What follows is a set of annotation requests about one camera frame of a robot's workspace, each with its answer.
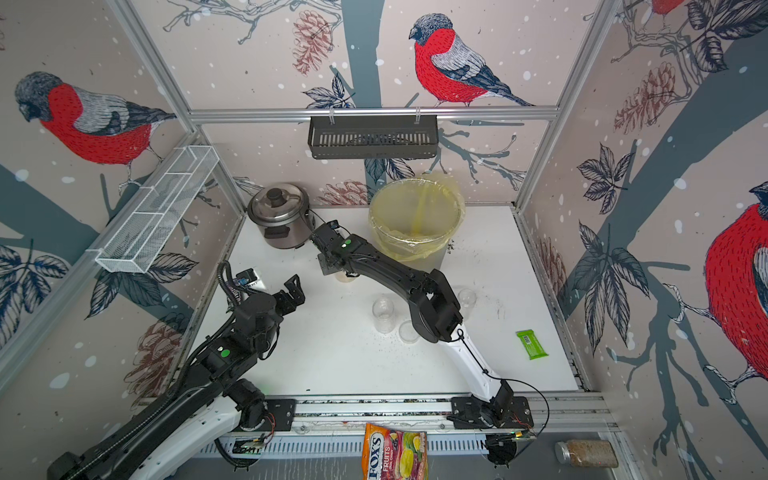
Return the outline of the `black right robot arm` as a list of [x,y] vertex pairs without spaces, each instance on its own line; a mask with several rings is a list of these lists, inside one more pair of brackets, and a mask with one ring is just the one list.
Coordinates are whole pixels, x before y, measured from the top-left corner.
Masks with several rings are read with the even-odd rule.
[[463,326],[460,302],[438,269],[424,272],[380,252],[366,239],[338,233],[337,221],[324,223],[310,236],[325,275],[343,272],[383,285],[408,305],[411,325],[429,343],[445,349],[470,387],[468,410],[448,416],[459,428],[510,428],[514,390],[485,361]]

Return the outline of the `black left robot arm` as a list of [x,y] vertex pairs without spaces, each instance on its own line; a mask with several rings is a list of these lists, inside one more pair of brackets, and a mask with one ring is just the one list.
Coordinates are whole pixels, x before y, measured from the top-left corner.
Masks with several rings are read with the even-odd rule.
[[273,439],[278,417],[245,374],[268,359],[284,317],[305,302],[299,276],[269,294],[217,267],[232,307],[229,318],[189,356],[168,390],[128,423],[77,455],[52,462],[49,479],[164,479],[223,435],[243,429]]

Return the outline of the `small clear jar with rice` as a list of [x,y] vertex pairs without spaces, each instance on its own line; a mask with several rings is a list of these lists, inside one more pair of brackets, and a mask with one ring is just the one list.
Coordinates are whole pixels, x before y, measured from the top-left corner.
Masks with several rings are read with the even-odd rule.
[[388,335],[395,328],[395,305],[394,302],[386,297],[379,297],[372,305],[373,325],[375,330]]

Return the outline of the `clear jar with top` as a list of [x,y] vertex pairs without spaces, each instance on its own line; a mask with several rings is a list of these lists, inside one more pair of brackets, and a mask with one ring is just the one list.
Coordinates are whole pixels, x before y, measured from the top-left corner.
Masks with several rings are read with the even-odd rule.
[[341,283],[350,283],[356,280],[359,275],[356,273],[349,273],[346,271],[339,271],[334,274],[334,277]]

